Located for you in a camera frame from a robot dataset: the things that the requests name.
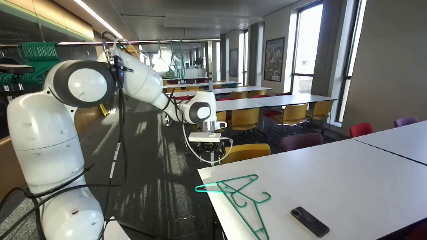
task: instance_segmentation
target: white device box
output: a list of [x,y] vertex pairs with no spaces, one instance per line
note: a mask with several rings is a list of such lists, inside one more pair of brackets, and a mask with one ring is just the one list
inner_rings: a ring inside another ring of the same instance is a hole
[[218,132],[192,132],[188,136],[190,142],[219,143],[221,134]]

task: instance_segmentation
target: gray carpet floor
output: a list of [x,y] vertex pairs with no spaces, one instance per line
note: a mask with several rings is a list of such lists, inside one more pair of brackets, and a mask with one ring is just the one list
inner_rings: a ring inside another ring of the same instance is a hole
[[[178,123],[166,126],[164,114],[159,110],[136,100],[128,100],[125,125],[128,178],[124,186],[111,188],[107,217],[114,216],[150,234],[170,239],[212,239],[209,198],[205,193],[194,191],[195,186],[202,184],[197,170],[209,167],[209,164],[184,154],[181,133]],[[118,134],[118,113],[100,119],[84,133],[81,146],[85,165],[95,164],[86,174],[87,183],[108,182]],[[275,142],[282,136],[276,131],[270,131],[269,134]],[[234,139],[235,144],[247,143],[239,133],[227,132],[227,135]],[[264,141],[262,138],[251,138],[254,142]],[[326,143],[331,141],[334,139],[325,136]],[[271,143],[270,146],[272,154],[278,152],[275,144]],[[113,183],[119,183],[122,178],[123,155],[119,154]],[[106,189],[92,188],[91,191],[103,207]],[[5,205],[0,213],[0,233],[32,207],[30,201],[23,199],[24,196],[17,193]],[[150,239],[127,229],[125,231],[132,240]],[[9,239],[38,239],[34,215]]]

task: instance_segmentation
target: stack of green hangers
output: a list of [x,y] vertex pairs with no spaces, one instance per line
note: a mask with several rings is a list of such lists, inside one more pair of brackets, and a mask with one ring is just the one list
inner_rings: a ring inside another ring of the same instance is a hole
[[[44,82],[45,74],[61,62],[56,53],[57,42],[19,43],[19,56],[25,60],[23,64],[34,67],[33,73],[22,75],[22,83],[40,84]],[[0,84],[10,84],[17,78],[16,74],[0,73]]]

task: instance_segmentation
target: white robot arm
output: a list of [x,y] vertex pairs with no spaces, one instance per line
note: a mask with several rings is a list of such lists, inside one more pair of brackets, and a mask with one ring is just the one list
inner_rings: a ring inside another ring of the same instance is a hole
[[[157,72],[129,54],[121,56],[126,67],[126,95],[163,109],[176,121],[203,125],[206,132],[226,126],[216,121],[212,92],[198,92],[192,100],[180,102],[177,110],[163,93]],[[9,104],[12,144],[33,194],[54,189],[83,173],[84,159],[73,123],[75,110],[98,106],[116,89],[107,63],[70,60],[48,73],[43,91],[20,96]],[[82,175],[67,187],[84,184]],[[104,226],[99,202],[88,188],[54,197],[41,212],[47,240],[98,240]]]

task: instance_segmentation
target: potted plant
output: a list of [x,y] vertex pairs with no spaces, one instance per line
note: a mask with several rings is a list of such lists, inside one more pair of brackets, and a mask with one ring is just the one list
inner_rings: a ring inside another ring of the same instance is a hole
[[194,65],[197,67],[197,66],[200,66],[200,68],[203,68],[203,58],[202,57],[199,57],[199,58],[195,58],[194,59]]

